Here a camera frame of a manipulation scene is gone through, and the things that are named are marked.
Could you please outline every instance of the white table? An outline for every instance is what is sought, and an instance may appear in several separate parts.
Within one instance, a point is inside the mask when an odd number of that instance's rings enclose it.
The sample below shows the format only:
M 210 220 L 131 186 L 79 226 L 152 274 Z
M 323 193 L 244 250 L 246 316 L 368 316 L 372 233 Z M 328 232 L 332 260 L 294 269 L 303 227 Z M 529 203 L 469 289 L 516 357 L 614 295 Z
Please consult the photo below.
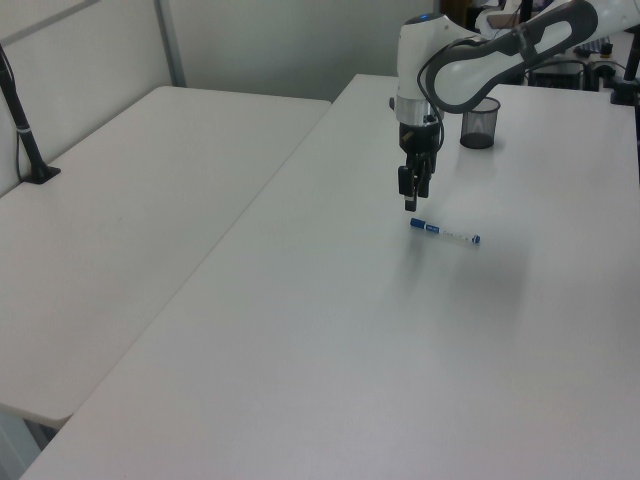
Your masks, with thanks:
M 0 408 L 60 426 L 325 113 L 160 88 L 0 200 Z
M 418 215 L 475 248 L 408 225 L 395 86 L 355 78 L 24 480 L 637 478 L 633 110 L 499 87 L 479 152 L 447 116 Z

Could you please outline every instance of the pen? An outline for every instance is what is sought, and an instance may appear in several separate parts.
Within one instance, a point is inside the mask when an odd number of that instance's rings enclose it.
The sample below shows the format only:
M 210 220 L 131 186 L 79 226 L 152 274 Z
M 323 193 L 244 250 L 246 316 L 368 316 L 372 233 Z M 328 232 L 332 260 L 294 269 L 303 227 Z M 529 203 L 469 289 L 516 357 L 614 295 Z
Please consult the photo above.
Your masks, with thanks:
M 435 225 L 429 225 L 427 222 L 418 218 L 411 219 L 411 226 L 421 230 L 426 230 L 427 232 L 446 235 L 448 237 L 457 238 L 458 240 L 464 240 L 465 242 L 473 243 L 474 245 L 478 245 L 480 243 L 480 235 L 449 232 L 443 228 L 436 227 Z

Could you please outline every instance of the pen holder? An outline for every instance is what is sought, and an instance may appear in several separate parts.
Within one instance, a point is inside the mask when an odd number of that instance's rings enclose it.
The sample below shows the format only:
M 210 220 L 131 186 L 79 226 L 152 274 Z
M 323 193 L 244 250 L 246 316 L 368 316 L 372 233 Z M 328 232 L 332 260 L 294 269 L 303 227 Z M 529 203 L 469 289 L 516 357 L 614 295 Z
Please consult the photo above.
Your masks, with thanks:
M 477 107 L 462 116 L 460 143 L 475 150 L 493 145 L 496 134 L 500 102 L 495 98 L 483 99 Z

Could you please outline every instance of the white wall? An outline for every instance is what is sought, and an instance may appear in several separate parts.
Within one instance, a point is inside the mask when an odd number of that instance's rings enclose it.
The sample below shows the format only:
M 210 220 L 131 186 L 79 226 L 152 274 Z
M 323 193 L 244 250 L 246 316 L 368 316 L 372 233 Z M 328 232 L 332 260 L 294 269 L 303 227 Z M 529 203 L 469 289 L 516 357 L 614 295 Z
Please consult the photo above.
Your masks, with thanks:
M 171 83 L 153 0 L 101 0 L 5 52 L 46 162 Z M 0 97 L 0 196 L 17 184 L 14 146 L 15 126 Z
M 400 27 L 433 0 L 163 0 L 186 85 L 333 101 L 395 75 Z

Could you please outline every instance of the black stand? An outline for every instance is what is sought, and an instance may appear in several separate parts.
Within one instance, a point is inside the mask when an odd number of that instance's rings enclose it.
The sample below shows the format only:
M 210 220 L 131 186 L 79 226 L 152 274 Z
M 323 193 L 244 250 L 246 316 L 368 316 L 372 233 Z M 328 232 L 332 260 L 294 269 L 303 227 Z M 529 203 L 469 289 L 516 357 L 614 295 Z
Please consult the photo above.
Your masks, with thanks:
M 640 84 L 636 80 L 636 72 L 640 64 L 640 26 L 633 27 L 628 32 L 633 33 L 633 44 L 624 77 L 614 78 L 611 84 L 613 88 L 611 103 L 614 105 L 635 105 L 636 96 L 640 92 Z
M 22 139 L 22 144 L 31 162 L 31 175 L 24 178 L 23 181 L 41 185 L 59 174 L 60 169 L 49 167 L 40 156 L 40 150 L 38 150 L 36 139 L 33 137 L 31 127 L 22 109 L 22 104 L 16 91 L 16 85 L 11 75 L 9 65 L 5 62 L 5 58 L 4 50 L 2 50 L 2 46 L 0 45 L 0 88 L 2 88 L 7 106 L 16 124 L 16 130 Z

